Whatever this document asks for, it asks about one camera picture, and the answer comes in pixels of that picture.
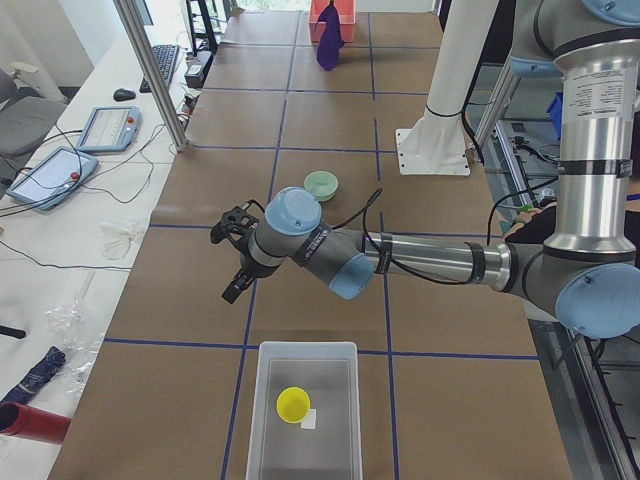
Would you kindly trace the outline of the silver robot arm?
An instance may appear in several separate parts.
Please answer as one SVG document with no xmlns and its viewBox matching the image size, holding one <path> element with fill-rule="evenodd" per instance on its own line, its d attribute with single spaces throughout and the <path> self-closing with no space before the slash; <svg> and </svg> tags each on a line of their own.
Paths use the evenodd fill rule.
<svg viewBox="0 0 640 480">
<path fill-rule="evenodd" d="M 624 218 L 637 107 L 639 5 L 635 1 L 520 1 L 512 53 L 552 62 L 563 77 L 559 187 L 553 234 L 538 246 L 453 243 L 330 226 L 300 187 L 280 191 L 261 218 L 224 213 L 213 243 L 229 241 L 240 269 L 223 297 L 235 301 L 286 260 L 345 299 L 372 277 L 403 272 L 441 285 L 485 284 L 519 296 L 592 339 L 639 322 L 636 249 Z"/>
</svg>

